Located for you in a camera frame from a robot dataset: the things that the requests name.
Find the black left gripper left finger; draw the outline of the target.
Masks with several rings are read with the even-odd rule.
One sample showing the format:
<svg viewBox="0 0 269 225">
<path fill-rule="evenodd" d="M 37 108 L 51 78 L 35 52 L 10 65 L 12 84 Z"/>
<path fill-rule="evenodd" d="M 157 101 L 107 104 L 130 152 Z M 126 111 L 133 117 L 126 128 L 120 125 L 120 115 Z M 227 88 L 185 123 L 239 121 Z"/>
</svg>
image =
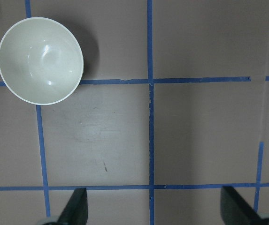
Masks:
<svg viewBox="0 0 269 225">
<path fill-rule="evenodd" d="M 58 218 L 61 225 L 85 225 L 88 220 L 86 188 L 76 188 Z"/>
</svg>

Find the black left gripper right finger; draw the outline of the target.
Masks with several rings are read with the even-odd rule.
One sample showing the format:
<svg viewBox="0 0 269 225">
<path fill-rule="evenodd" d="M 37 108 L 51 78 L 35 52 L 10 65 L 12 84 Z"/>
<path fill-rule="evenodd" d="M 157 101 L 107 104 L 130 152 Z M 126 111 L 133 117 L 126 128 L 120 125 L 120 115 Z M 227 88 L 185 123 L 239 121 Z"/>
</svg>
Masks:
<svg viewBox="0 0 269 225">
<path fill-rule="evenodd" d="M 222 186 L 220 215 L 225 225 L 255 225 L 261 217 L 232 186 Z"/>
</svg>

